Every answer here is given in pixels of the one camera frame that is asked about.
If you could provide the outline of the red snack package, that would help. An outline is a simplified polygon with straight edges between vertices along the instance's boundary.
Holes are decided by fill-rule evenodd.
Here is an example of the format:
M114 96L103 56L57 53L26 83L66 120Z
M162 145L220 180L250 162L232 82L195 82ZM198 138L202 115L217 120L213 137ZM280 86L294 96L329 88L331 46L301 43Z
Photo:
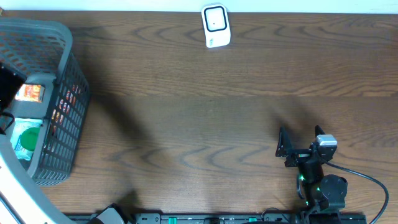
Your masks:
M55 109L52 112L50 133L58 137L57 129L77 137L82 123L82 105L78 97L81 90L77 84L68 86L62 83L60 95L57 96Z

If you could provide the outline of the green lid white jar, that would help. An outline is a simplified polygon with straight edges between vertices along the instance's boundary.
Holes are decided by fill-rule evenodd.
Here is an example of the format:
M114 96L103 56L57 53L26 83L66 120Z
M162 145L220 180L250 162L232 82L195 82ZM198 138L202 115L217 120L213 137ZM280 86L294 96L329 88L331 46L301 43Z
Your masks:
M40 128L33 127L26 129L21 134L21 146L28 151L35 151L37 140L39 137Z

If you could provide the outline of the orange tissue pack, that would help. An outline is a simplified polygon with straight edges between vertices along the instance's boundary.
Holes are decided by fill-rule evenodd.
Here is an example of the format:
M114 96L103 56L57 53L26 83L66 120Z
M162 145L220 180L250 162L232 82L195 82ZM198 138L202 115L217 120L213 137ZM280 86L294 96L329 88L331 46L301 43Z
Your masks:
M41 103L44 97L45 87L42 85L23 84L17 92L15 99L17 101L29 101Z

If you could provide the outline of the teal wet wipes pack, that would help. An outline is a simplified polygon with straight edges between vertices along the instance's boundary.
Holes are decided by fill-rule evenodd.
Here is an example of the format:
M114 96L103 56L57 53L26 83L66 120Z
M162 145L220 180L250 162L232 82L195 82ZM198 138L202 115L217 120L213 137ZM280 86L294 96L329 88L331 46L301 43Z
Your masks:
M41 125L41 119L16 118L11 136L11 144L18 159L26 161L30 161L32 159L34 152L28 151L21 146L21 134L26 129L33 127L40 128Z

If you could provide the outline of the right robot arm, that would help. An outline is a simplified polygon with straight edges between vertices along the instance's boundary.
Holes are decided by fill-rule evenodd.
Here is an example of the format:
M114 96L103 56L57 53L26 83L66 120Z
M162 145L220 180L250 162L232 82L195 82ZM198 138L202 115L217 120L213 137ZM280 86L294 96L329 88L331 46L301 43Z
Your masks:
M340 210L345 208L347 180L325 175L322 165L332 160L338 142L315 126L315 140L306 149L293 147L285 128L279 129L275 155L284 157L286 167L297 167L297 192L307 207L291 218L291 223L341 223Z

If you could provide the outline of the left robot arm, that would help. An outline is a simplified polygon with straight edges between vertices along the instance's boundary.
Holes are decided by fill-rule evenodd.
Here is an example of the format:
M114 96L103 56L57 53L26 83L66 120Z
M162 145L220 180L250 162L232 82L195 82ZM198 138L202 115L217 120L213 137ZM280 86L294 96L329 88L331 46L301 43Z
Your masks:
M110 205L95 216L66 216L51 203L19 164L3 128L1 129L1 205L16 223L130 223L115 205Z

